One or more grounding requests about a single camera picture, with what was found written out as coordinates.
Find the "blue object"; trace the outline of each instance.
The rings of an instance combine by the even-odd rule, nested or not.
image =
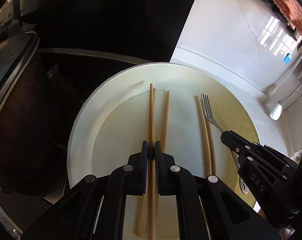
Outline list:
[[[284,57],[283,61],[285,64],[289,63],[291,60],[292,56],[290,53],[286,54],[286,56]]]

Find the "screw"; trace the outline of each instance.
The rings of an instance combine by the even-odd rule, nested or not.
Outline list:
[[[214,175],[209,176],[208,180],[209,180],[209,182],[212,182],[212,183],[218,182],[218,178]]]
[[[131,165],[129,165],[129,164],[124,165],[124,166],[123,166],[123,170],[124,170],[124,171],[132,171],[132,170],[133,170],[133,166],[131,166]]]
[[[177,165],[173,165],[173,166],[170,167],[170,170],[174,171],[174,172],[178,172],[180,170],[180,167],[177,166]]]
[[[87,175],[85,178],[84,178],[84,181],[86,183],[91,183],[95,180],[95,177],[93,175]]]

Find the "wooden chopstick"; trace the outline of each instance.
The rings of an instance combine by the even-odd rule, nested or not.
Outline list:
[[[215,151],[214,151],[214,142],[213,142],[211,123],[209,122],[209,120],[206,117],[204,119],[205,119],[205,124],[206,124],[207,132],[208,132],[208,139],[209,139],[211,171],[212,171],[212,175],[216,175],[217,166],[216,166],[216,161],[215,161]]]
[[[149,95],[149,130],[148,130],[148,152],[154,153],[154,96],[153,84],[150,84]],[[148,156],[148,240],[155,240],[155,160],[153,156]]]
[[[153,108],[154,108],[155,107],[156,88],[153,88],[152,92],[153,92]],[[146,193],[140,197],[139,212],[138,212],[138,222],[137,222],[137,231],[136,231],[136,235],[139,236],[139,237],[142,236],[144,221],[147,218],[147,216],[146,216],[147,195],[148,195],[148,182],[147,182]]]
[[[170,103],[170,91],[167,91],[167,96],[166,96],[166,100],[165,100],[165,108],[164,108],[162,138],[161,138],[161,151],[163,153],[165,153],[166,149],[167,149],[169,103]],[[156,194],[155,195],[155,219],[158,215],[159,203],[160,203],[160,195]]]
[[[207,126],[205,123],[206,118],[204,117],[203,106],[202,106],[202,103],[198,96],[196,96],[196,101],[198,102],[198,108],[199,108],[200,119],[201,119],[201,127],[202,127],[202,134],[203,134],[203,141],[204,141],[204,148],[205,148],[205,157],[206,157],[205,177],[207,177],[212,174],[210,143],[209,143],[209,138],[208,138]]]

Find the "orange fabric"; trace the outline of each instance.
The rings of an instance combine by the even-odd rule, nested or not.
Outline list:
[[[273,0],[287,21],[302,35],[302,8],[297,0]]]

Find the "metal container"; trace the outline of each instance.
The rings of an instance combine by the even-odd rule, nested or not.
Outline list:
[[[35,32],[0,44],[0,187],[37,195],[30,189],[57,137],[59,111],[37,53]]]

